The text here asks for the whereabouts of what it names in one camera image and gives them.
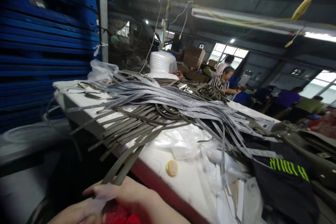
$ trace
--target green shirt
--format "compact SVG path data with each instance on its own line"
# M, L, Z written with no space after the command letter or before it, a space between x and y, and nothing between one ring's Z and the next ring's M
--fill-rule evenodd
M311 114L318 114L323 109L323 103L314 99L301 99L296 105L297 108L308 111Z

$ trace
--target striped shirt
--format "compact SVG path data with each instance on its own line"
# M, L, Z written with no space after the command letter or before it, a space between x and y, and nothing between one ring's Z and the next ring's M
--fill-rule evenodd
M217 76L213 78L208 84L222 90L228 89L230 83L229 80L222 80L222 76Z

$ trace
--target woman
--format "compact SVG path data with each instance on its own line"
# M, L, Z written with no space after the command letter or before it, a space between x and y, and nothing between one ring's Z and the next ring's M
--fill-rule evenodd
M284 90L280 92L279 96L267 109L266 115L274 117L280 112L288 109L293 104L298 103L301 100L299 93L303 91L302 87L295 87L292 90Z
M312 131L336 139L336 110L322 116L320 120L309 121L308 127Z
M213 78L210 82L209 85L214 86L218 89L220 89L224 94L226 95L233 95L233 94L238 94L240 91L239 90L234 90L229 88L229 79L235 72L235 69L231 66L227 66L223 70L223 74L221 76L217 76Z
M223 74L223 70L226 67L230 67L232 62L234 61L234 56L233 55L227 55L224 59L224 63L220 63L217 67L216 72L212 73L212 77L217 77L217 76L221 76Z

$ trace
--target plastic wrap roll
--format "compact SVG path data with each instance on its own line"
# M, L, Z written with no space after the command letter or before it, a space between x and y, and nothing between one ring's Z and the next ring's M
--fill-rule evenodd
M176 59L168 52L152 52L150 58L150 72L171 73L177 71Z

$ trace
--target worker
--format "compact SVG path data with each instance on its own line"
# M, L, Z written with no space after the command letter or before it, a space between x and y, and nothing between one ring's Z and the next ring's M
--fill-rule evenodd
M319 120L308 121L308 127L311 131L336 139L336 110L328 112Z
M284 117L284 120L290 121L291 123L296 123L302 118L306 118L311 114L318 114L323 109L323 104L321 101L323 97L314 96L311 99L301 99L301 101L292 108L288 115Z
M101 181L83 192L85 196L96 195L95 199L89 198L67 207L56 215L49 224L101 224L107 220L111 221L111 219L118 221L116 219L118 215L116 216L113 212L107 212L104 216L101 213L105 201L111 199L115 199L119 206L128 213L128 216L119 216L119 218L125 218L120 223L190 224L165 203L155 191L129 177L124 179L121 186L110 183L101 185L100 183Z
M278 98L266 110L266 115L274 117L280 112L288 109L293 104L297 104L301 100L299 93L303 91L302 87L295 87L292 90L283 90L279 93Z
M227 95L233 95L233 94L238 94L240 90L234 90L230 89L230 83L229 79L235 72L235 69L231 66L227 66L223 70L223 74L221 76L217 76L213 78L210 82L209 85L214 86L218 89L220 89L224 94Z
M234 56L233 55L227 55L225 58L224 58L224 63L220 63L217 67L217 70L216 72L212 72L212 77L215 78L217 76L221 76L223 74L223 70L224 68L226 67L230 67L232 62L234 61Z
M253 98L260 101L262 104L267 103L271 98L271 93L274 90L274 86L267 86L259 88L253 95Z

